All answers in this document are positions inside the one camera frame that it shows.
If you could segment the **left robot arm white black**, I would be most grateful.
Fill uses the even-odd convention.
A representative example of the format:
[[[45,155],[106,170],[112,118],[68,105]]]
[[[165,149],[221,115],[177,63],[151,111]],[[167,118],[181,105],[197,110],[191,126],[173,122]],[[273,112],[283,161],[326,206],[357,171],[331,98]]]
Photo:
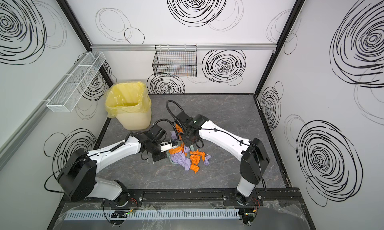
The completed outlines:
[[[65,194],[72,202],[85,199],[102,199],[113,202],[122,208],[133,201],[129,190],[118,181],[109,181],[97,177],[106,167],[132,155],[147,152],[153,160],[159,161],[167,157],[165,150],[166,131],[159,123],[169,123],[177,132],[176,122],[168,119],[156,121],[149,130],[144,132],[129,132],[125,139],[107,147],[86,152],[75,151],[66,164],[52,173]]]

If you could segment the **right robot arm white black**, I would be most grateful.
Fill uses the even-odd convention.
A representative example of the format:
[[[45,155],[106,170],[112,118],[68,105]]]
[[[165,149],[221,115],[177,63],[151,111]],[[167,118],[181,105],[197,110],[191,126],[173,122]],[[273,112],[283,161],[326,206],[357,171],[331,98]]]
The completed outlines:
[[[253,201],[252,194],[259,183],[264,183],[265,173],[270,158],[261,140],[253,140],[236,136],[214,124],[201,114],[190,117],[174,100],[166,101],[166,109],[173,117],[174,123],[181,129],[176,133],[181,136],[185,146],[197,146],[198,143],[209,141],[226,150],[240,161],[241,179],[235,196],[241,205]]]

